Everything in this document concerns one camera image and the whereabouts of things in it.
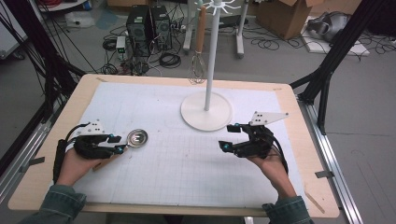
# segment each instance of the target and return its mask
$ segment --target table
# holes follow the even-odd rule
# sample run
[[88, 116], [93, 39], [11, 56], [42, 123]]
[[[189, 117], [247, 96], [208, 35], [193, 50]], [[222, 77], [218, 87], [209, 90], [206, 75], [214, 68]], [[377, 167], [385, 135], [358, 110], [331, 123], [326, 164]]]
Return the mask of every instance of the table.
[[[8, 203], [10, 209], [39, 209], [48, 190], [49, 182], [52, 179], [52, 165], [55, 157], [54, 149], [56, 148], [57, 141], [64, 138], [78, 124], [96, 87], [101, 82], [190, 86], [190, 82], [185, 78], [84, 76], [78, 83], [76, 90], [73, 92], [62, 114], [36, 155], [37, 158], [45, 157], [46, 161], [29, 168]], [[287, 84], [221, 80], [214, 80], [213, 86], [216, 88], [273, 91], [276, 94], [282, 111], [288, 111], [290, 113], [290, 117], [285, 119], [285, 125], [288, 129], [290, 143], [304, 183], [310, 216], [338, 217], [338, 206], [328, 180], [326, 178], [317, 178], [315, 175], [315, 172], [322, 171], [323, 168], [291, 87]], [[117, 203], [87, 203], [83, 211], [265, 217], [265, 213], [259, 208], [182, 207]]]

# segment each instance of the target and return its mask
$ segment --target floor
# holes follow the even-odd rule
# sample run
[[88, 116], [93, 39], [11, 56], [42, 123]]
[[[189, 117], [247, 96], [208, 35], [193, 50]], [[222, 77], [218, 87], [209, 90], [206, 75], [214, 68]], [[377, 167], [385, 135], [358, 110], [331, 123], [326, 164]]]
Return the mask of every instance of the floor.
[[[92, 16], [95, 26], [70, 29], [68, 35], [96, 69], [104, 64], [103, 36], [124, 25], [126, 17], [106, 8], [95, 8]], [[249, 18], [245, 35], [258, 36], [252, 33], [258, 30], [248, 30], [257, 27], [254, 18]], [[251, 39], [245, 38], [245, 57], [238, 59], [234, 35], [230, 31], [225, 30], [219, 35], [215, 79], [291, 83], [315, 71], [325, 57], [324, 54], [308, 53], [305, 47], [294, 48], [279, 40], [276, 41], [277, 50], [262, 49]], [[71, 63], [82, 70], [92, 70], [64, 35], [60, 37]], [[207, 31], [203, 52], [206, 62], [209, 37]], [[150, 69], [147, 76], [188, 77], [193, 50], [189, 54], [181, 50], [178, 55], [181, 58], [178, 68], [157, 67], [158, 70]], [[391, 174], [396, 160], [396, 117], [393, 111], [396, 108], [395, 63], [395, 51], [380, 54], [371, 49], [370, 55], [360, 60], [356, 56], [347, 56], [335, 71], [330, 87], [326, 132], [365, 223], [390, 224], [396, 220], [396, 196], [393, 192], [396, 189], [396, 175]], [[304, 87], [300, 87], [295, 93], [303, 90]], [[0, 61], [0, 92], [0, 156], [3, 156], [43, 103], [44, 97], [27, 59]], [[7, 200], [8, 197], [0, 205], [0, 217], [5, 223], [15, 223], [30, 214], [10, 211]], [[335, 219], [314, 220], [316, 223], [347, 223], [342, 213]], [[82, 213], [76, 223], [105, 223], [105, 214]], [[255, 223], [268, 223], [268, 220], [255, 218]]]

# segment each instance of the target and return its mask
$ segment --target denim sleeve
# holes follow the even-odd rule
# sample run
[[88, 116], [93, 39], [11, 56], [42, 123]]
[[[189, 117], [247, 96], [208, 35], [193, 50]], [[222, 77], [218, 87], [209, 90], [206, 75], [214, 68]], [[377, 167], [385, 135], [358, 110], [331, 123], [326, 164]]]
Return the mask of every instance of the denim sleeve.
[[276, 204], [265, 203], [262, 208], [267, 213], [272, 224], [313, 223], [301, 196], [278, 200]]
[[73, 223], [84, 207], [86, 196], [73, 188], [54, 185], [49, 188], [40, 210], [23, 219], [20, 224]]

